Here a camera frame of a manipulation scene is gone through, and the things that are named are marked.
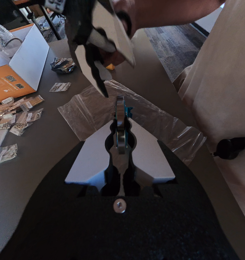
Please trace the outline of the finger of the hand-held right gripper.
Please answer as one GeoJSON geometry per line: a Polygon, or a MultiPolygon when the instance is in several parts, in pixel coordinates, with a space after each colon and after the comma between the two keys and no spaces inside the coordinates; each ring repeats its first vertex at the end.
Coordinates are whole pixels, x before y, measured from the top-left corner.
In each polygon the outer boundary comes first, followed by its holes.
{"type": "Polygon", "coordinates": [[[94,63],[91,47],[87,45],[78,45],[75,50],[75,56],[83,75],[102,96],[108,98],[109,95],[104,84],[105,80],[101,79],[99,69],[94,63]]]}
{"type": "Polygon", "coordinates": [[[106,39],[115,46],[132,67],[135,66],[131,40],[115,13],[111,1],[95,1],[92,9],[92,25],[97,30],[103,30],[106,39]]]}

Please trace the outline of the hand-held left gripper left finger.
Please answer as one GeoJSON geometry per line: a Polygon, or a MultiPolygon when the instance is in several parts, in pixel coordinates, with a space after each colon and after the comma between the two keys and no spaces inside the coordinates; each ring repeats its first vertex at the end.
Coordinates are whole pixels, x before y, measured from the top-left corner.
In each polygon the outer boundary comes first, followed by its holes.
{"type": "Polygon", "coordinates": [[[66,184],[95,186],[103,196],[117,196],[120,173],[113,165],[110,149],[114,145],[116,120],[111,120],[89,136],[66,179],[66,184]]]}

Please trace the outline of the person's right hand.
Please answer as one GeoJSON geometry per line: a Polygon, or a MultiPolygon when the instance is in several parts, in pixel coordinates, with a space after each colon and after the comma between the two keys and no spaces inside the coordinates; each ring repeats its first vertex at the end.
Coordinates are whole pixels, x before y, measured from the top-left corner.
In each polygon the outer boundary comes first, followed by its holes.
{"type": "MultiPolygon", "coordinates": [[[[143,19],[145,17],[145,1],[138,1],[138,0],[119,0],[119,1],[112,1],[114,11],[116,13],[123,11],[128,14],[131,19],[131,33],[129,39],[132,39],[133,35],[138,29],[145,27],[143,25],[143,19]]],[[[115,51],[113,53],[105,52],[102,49],[99,49],[101,56],[104,60],[104,66],[107,67],[110,64],[117,66],[124,62],[126,59],[125,57],[115,51]]]]}

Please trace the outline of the orange and white cardboard box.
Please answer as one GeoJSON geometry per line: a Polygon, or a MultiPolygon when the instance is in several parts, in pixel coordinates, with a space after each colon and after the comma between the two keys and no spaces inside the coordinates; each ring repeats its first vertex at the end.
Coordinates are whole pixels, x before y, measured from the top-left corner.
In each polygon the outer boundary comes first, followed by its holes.
{"type": "Polygon", "coordinates": [[[49,45],[36,25],[27,25],[10,31],[13,48],[0,51],[0,102],[37,91],[45,66],[49,45]]]}

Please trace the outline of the pile of small hardware bags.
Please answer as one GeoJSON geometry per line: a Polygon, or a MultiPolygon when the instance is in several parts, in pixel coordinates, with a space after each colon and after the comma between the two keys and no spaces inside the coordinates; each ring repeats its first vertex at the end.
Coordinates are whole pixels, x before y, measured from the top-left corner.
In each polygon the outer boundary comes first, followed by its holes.
{"type": "Polygon", "coordinates": [[[21,136],[32,123],[40,119],[43,109],[35,110],[35,106],[44,101],[42,96],[21,98],[14,101],[13,97],[6,98],[0,104],[0,163],[14,159],[17,156],[17,144],[3,147],[7,133],[21,136]]]}

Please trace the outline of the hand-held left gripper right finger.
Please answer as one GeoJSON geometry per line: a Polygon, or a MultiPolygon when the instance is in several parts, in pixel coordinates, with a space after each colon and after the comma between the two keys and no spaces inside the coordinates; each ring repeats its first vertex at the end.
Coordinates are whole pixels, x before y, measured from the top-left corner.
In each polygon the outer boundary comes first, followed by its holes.
{"type": "Polygon", "coordinates": [[[158,139],[131,118],[127,119],[127,127],[131,150],[123,176],[125,196],[138,196],[141,188],[174,180],[175,174],[158,139]]]}

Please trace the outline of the clear plastic bag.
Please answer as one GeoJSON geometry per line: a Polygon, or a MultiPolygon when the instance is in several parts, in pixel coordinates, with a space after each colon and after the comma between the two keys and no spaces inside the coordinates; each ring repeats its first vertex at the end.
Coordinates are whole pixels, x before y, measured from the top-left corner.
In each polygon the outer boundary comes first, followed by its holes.
{"type": "Polygon", "coordinates": [[[4,26],[0,24],[0,50],[2,50],[7,42],[13,39],[14,36],[4,26]]]}
{"type": "Polygon", "coordinates": [[[85,141],[114,116],[116,97],[124,96],[127,107],[133,107],[132,119],[162,141],[186,165],[189,165],[206,138],[194,127],[166,113],[145,98],[115,80],[105,81],[109,98],[89,86],[58,111],[80,141],[85,141]]]}

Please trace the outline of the small labelled hardware bag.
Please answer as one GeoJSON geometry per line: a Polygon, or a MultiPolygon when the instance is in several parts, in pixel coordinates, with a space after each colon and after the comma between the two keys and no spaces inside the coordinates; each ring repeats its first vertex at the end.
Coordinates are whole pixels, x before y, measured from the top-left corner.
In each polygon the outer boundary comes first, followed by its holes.
{"type": "Polygon", "coordinates": [[[71,86],[70,82],[67,83],[55,83],[49,92],[64,92],[69,89],[71,86]]]}

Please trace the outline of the grey desk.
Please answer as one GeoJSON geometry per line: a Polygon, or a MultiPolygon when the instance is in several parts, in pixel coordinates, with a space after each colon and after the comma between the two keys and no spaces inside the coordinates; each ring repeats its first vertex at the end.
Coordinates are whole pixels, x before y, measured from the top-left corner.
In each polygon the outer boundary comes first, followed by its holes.
{"type": "MultiPolygon", "coordinates": [[[[179,118],[187,126],[194,119],[183,105],[165,69],[159,61],[143,29],[133,38],[136,66],[127,62],[112,72],[113,79],[161,110],[179,118]]],[[[54,57],[70,57],[67,40],[49,44],[38,93],[45,99],[42,117],[21,136],[8,133],[3,146],[17,144],[17,157],[0,164],[0,252],[13,234],[28,200],[45,175],[79,139],[64,120],[59,106],[90,86],[76,69],[68,75],[57,75],[50,68],[54,57]],[[55,83],[70,82],[64,92],[49,92],[55,83]]],[[[221,227],[240,259],[245,259],[245,216],[228,184],[204,144],[189,164],[215,209],[221,227]]]]}

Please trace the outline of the black metal table frame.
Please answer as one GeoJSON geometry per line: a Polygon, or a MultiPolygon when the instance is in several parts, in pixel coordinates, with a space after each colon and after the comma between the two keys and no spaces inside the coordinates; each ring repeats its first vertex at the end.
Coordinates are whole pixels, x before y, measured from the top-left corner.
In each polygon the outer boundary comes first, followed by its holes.
{"type": "MultiPolygon", "coordinates": [[[[39,5],[39,7],[40,7],[41,11],[43,12],[43,15],[44,15],[44,17],[45,17],[47,23],[49,24],[49,27],[51,28],[52,32],[54,33],[56,39],[57,39],[57,40],[61,40],[62,38],[60,37],[60,34],[58,33],[58,31],[57,31],[55,25],[53,24],[53,22],[52,22],[50,16],[48,15],[47,9],[46,9],[44,6],[42,6],[42,5],[39,5]]],[[[32,20],[32,22],[34,23],[34,25],[36,25],[36,27],[39,29],[39,31],[40,31],[41,34],[43,35],[42,30],[41,30],[41,27],[40,27],[40,25],[39,25],[39,24],[37,23],[37,21],[36,21],[36,18],[35,18],[35,16],[34,16],[34,13],[30,11],[30,9],[29,9],[28,6],[25,7],[25,9],[26,9],[26,11],[27,11],[27,13],[28,13],[27,18],[28,18],[29,20],[32,20]]]]}

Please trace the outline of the blue disc with bearing ring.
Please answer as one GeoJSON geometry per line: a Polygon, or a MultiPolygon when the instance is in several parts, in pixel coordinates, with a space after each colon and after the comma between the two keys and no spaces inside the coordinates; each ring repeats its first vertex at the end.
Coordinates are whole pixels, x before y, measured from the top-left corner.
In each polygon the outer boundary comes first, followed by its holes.
{"type": "Polygon", "coordinates": [[[116,123],[115,147],[117,148],[119,155],[125,154],[128,146],[130,149],[133,149],[135,145],[135,137],[131,132],[132,124],[130,122],[130,119],[132,118],[132,109],[133,107],[127,107],[125,105],[124,96],[117,96],[115,102],[114,119],[116,123]]]}

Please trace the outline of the silver antistatic bag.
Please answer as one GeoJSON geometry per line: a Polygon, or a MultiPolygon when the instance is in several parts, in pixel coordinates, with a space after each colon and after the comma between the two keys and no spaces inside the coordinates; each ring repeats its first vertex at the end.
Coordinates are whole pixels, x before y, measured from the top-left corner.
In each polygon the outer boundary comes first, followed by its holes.
{"type": "Polygon", "coordinates": [[[68,74],[74,71],[76,68],[75,62],[72,58],[57,58],[55,57],[53,62],[50,63],[51,70],[57,74],[68,74]]]}

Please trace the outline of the black monitor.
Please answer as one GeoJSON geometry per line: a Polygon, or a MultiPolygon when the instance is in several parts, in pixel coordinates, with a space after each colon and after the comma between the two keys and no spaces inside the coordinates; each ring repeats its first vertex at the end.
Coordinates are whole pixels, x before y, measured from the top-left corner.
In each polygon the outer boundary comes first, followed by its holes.
{"type": "Polygon", "coordinates": [[[13,1],[0,0],[0,24],[7,30],[13,30],[30,23],[13,1]]]}

